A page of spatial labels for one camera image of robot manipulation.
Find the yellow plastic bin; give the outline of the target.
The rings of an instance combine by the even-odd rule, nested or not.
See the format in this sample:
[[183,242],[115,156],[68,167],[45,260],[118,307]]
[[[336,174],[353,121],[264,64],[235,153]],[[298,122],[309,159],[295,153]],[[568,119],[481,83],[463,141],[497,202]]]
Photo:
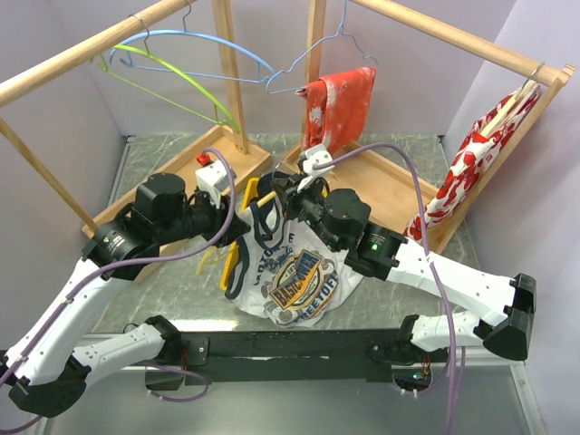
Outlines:
[[[251,178],[246,184],[246,190],[244,197],[241,202],[239,211],[245,211],[252,200],[259,197],[258,194],[258,182],[259,178]],[[235,270],[238,262],[238,244],[237,242],[232,243],[227,251],[226,262],[224,270],[220,279],[220,288],[223,292],[226,292],[229,286],[230,277]]]

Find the wooden hanger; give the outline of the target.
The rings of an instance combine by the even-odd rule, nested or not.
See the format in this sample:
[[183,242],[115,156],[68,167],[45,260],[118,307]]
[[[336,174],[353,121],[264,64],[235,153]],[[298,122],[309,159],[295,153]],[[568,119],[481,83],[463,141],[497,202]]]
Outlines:
[[524,98],[528,93],[530,93],[535,85],[532,82],[528,82],[520,87],[514,94],[507,100],[506,104],[498,110],[496,116],[487,123],[484,129],[479,133],[483,137],[489,138],[498,128],[501,122],[506,118],[506,116],[511,112],[514,106]]

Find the red floral white garment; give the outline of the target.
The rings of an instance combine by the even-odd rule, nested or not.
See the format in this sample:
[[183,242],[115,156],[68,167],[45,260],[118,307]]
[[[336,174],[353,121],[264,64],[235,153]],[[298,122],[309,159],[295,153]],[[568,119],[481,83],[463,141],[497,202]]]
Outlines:
[[526,118],[539,98],[540,86],[537,82],[532,83],[535,85],[533,90],[514,106],[501,122],[499,128],[489,138],[483,137],[479,133],[496,116],[498,110],[506,104],[514,92],[504,97],[490,111],[473,123],[451,162],[447,177],[436,196],[424,206],[427,229],[438,226],[446,217],[455,212],[507,145],[519,124]]

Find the orange tie-dye garment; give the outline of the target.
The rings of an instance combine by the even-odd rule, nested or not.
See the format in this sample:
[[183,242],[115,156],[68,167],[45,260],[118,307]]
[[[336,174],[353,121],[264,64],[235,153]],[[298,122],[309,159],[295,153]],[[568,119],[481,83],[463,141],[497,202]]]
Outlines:
[[361,67],[323,76],[295,92],[305,99],[302,151],[324,145],[334,154],[360,138],[375,76],[374,68]]

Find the green hanger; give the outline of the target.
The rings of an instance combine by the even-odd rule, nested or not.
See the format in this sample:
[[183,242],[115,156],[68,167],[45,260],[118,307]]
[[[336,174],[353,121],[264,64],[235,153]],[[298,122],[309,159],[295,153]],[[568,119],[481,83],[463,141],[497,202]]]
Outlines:
[[118,75],[110,66],[110,63],[108,61],[105,60],[105,57],[102,53],[99,54],[98,56],[98,61],[96,62],[96,64],[100,67],[100,69],[104,72],[107,73],[108,75],[110,75],[111,77],[115,78],[118,81],[124,82],[142,92],[146,92],[148,95],[153,96],[163,102],[166,102],[174,107],[177,107],[179,109],[181,109],[182,111],[185,111],[195,117],[198,117],[200,119],[203,119],[205,121],[209,121],[211,123],[213,123],[214,125],[220,126],[220,127],[224,127],[224,126],[229,126],[234,132],[236,133],[240,133],[241,132],[241,127],[239,125],[239,122],[236,120],[236,118],[234,117],[234,115],[230,112],[230,110],[228,110],[224,104],[222,104],[217,98],[216,96],[211,93],[209,90],[207,90],[203,85],[201,85],[199,82],[197,82],[195,79],[191,78],[189,75],[185,74],[180,68],[178,68],[177,66],[175,66],[172,63],[169,63],[167,60],[162,59],[148,51],[127,45],[127,44],[116,44],[113,46],[113,49],[117,49],[117,50],[121,50],[125,53],[134,53],[137,54],[141,57],[144,57],[150,61],[153,61],[154,63],[157,63],[163,67],[166,67],[170,73],[176,75],[177,77],[179,77],[182,81],[186,82],[188,84],[188,86],[197,91],[198,93],[200,93],[201,95],[203,95],[205,97],[206,100],[208,100],[212,106],[213,106],[213,116],[209,117],[203,113],[200,113],[198,111],[195,111],[177,101],[173,101],[172,99],[169,99],[165,96],[160,95],[157,92],[154,92],[138,83],[135,83],[123,76]]

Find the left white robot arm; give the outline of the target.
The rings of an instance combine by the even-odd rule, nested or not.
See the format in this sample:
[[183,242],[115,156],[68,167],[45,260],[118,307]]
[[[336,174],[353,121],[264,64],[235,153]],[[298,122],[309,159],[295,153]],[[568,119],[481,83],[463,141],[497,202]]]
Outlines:
[[34,327],[1,357],[1,381],[22,411],[55,417],[86,389],[118,370],[148,360],[175,362],[180,331],[156,315],[129,333],[95,346],[79,346],[96,317],[141,270],[162,261],[162,247],[193,237],[222,247],[247,232],[236,217],[235,172],[217,163],[196,172],[187,195],[184,180],[156,173],[140,184],[134,200],[100,226],[82,251],[72,275]]

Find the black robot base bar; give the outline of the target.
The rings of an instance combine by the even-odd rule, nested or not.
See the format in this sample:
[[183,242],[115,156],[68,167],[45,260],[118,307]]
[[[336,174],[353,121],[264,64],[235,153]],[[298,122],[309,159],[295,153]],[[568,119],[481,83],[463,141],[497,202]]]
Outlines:
[[185,366],[210,382],[365,380],[390,382],[392,367],[443,363],[398,329],[183,332],[151,360]]

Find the blue plastic hanger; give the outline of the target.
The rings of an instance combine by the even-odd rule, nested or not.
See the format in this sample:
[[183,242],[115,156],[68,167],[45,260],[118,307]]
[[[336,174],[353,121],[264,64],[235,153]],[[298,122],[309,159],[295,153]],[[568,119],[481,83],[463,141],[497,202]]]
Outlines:
[[117,56],[117,53],[124,52],[124,55],[118,59],[121,65],[126,68],[134,70],[151,71],[156,73],[175,73],[175,69],[171,69],[165,66],[163,63],[159,63],[154,59],[155,55],[149,47],[149,39],[153,36],[167,36],[167,37],[179,37],[200,40],[203,42],[213,43],[218,48],[232,49],[234,54],[242,54],[246,58],[252,60],[256,65],[256,77],[255,78],[240,78],[235,77],[232,72],[222,73],[222,74],[212,74],[203,72],[190,72],[181,70],[184,76],[188,77],[202,77],[215,80],[229,81],[229,82],[248,82],[259,84],[266,84],[267,81],[273,78],[276,74],[274,67],[265,59],[263,59],[258,54],[248,50],[246,47],[239,45],[238,43],[232,42],[223,37],[219,37],[213,34],[205,34],[200,32],[193,32],[187,28],[187,14],[182,18],[182,27],[177,28],[167,28],[167,29],[154,29],[151,30],[147,25],[144,25],[144,30],[131,35],[124,40],[122,40],[117,45],[113,46],[105,61],[101,62],[102,69],[108,71],[113,65],[113,62]]

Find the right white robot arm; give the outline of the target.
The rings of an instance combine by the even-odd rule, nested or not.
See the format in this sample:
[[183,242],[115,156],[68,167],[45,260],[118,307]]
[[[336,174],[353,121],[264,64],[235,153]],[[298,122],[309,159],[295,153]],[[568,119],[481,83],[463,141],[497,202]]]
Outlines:
[[537,281],[519,273],[492,275],[432,252],[401,233],[371,221],[371,207],[351,188],[330,189],[318,178],[274,179],[272,189],[288,219],[304,222],[344,264],[370,278],[403,284],[461,307],[441,316],[408,315],[399,329],[399,355],[417,361],[451,346],[483,347],[498,357],[524,361],[537,309]]

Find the dark navy garment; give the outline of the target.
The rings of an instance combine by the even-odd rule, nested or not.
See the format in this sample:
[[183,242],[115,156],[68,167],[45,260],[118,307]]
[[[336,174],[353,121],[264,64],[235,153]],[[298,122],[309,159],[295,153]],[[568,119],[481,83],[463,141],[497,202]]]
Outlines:
[[275,180],[283,179],[285,175],[283,175],[279,171],[274,171],[270,173],[264,174],[262,177],[259,178],[257,185],[256,185],[256,193],[257,198],[261,199],[264,198],[267,194],[273,191],[272,182]]

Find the right wooden clothes rack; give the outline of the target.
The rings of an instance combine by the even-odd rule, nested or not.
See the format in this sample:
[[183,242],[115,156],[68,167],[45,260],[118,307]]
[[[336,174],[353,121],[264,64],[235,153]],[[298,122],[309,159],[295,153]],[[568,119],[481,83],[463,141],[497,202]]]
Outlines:
[[[504,149],[491,162],[488,171],[481,175],[465,201],[446,216],[440,226],[429,231],[432,249],[439,253],[449,243],[478,195],[566,86],[576,68],[568,64],[557,69],[542,64],[393,1],[358,1],[356,4],[546,86],[536,105],[514,130]],[[331,174],[330,183],[333,188],[355,189],[362,200],[372,207],[372,218],[376,223],[399,232],[404,230],[413,212],[418,210],[410,172],[372,150],[337,166]]]

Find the white graphic tank top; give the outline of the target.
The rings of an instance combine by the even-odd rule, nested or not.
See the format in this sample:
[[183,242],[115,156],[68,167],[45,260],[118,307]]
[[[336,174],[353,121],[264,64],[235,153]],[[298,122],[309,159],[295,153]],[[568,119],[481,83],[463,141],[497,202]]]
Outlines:
[[225,296],[239,310],[282,327],[310,327],[339,307],[363,276],[304,222],[283,218],[275,200],[251,202],[251,227],[237,240],[238,262]]

